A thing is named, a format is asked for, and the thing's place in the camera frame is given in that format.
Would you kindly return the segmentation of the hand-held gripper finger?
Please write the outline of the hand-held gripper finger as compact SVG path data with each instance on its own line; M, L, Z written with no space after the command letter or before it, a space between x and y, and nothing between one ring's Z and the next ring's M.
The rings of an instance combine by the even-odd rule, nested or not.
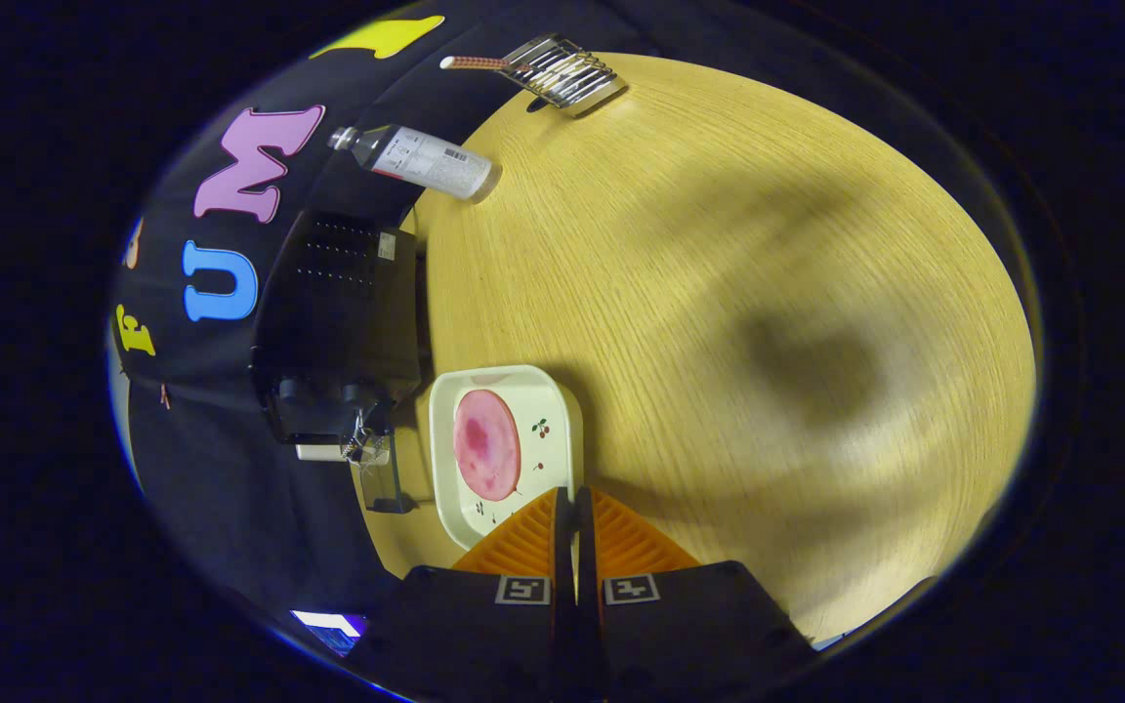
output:
M566 702L576 593L572 502L544 492L454 564L418 565L353 650L405 702Z
M624 503L577 494L577 699L768 702L816 666L741 561L701 564Z

